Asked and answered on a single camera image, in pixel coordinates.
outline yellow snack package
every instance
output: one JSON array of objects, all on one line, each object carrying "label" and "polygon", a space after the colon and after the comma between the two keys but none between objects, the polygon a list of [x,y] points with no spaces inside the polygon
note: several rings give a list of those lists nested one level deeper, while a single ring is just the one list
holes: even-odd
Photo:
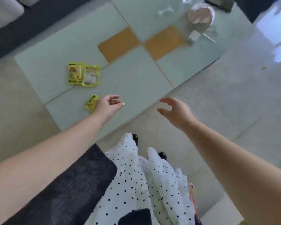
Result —
[{"label": "yellow snack package", "polygon": [[99,96],[97,95],[92,95],[92,97],[90,98],[90,100],[85,104],[85,108],[87,108],[89,110],[90,113],[93,113],[97,102],[99,101]]},{"label": "yellow snack package", "polygon": [[83,62],[71,62],[68,65],[69,83],[74,85],[82,84],[85,64]]},{"label": "yellow snack package", "polygon": [[86,65],[83,73],[82,85],[85,87],[94,87],[99,85],[100,66]]}]

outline forearm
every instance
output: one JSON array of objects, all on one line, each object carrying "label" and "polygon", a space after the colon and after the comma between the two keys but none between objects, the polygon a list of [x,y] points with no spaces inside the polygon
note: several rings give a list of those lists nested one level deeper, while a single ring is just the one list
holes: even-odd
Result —
[{"label": "forearm", "polygon": [[0,163],[0,224],[83,155],[102,126],[100,118],[91,115]]},{"label": "forearm", "polygon": [[202,123],[189,123],[184,132],[249,224],[281,224],[279,168]]}]

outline polka dot skirt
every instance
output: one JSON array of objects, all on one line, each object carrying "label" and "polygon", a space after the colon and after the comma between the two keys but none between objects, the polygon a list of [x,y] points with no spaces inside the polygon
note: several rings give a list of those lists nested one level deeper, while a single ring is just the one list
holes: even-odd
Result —
[{"label": "polka dot skirt", "polygon": [[189,199],[187,177],[176,172],[149,147],[149,160],[138,156],[132,134],[125,134],[107,151],[117,174],[86,221],[86,225],[118,224],[136,209],[148,208],[153,225],[195,224],[195,208]]}]

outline black shoe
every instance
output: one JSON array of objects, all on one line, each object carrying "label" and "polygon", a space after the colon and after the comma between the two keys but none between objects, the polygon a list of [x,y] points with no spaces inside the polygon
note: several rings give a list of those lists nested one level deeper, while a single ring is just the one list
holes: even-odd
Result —
[{"label": "black shoe", "polygon": [[161,159],[167,160],[167,154],[165,152],[159,152],[158,155],[160,156]]},{"label": "black shoe", "polygon": [[138,136],[136,134],[132,134],[132,139],[135,141],[136,147],[138,146]]}]

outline orange tile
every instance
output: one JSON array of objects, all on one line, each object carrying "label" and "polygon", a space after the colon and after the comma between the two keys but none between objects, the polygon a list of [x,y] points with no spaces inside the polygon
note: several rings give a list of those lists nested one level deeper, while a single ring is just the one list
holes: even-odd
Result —
[{"label": "orange tile", "polygon": [[112,62],[118,57],[124,55],[133,47],[139,45],[138,39],[135,37],[130,28],[110,37],[108,40],[98,45],[99,50],[108,62]]},{"label": "orange tile", "polygon": [[174,26],[154,35],[145,42],[145,48],[156,61],[181,45],[187,44]]}]

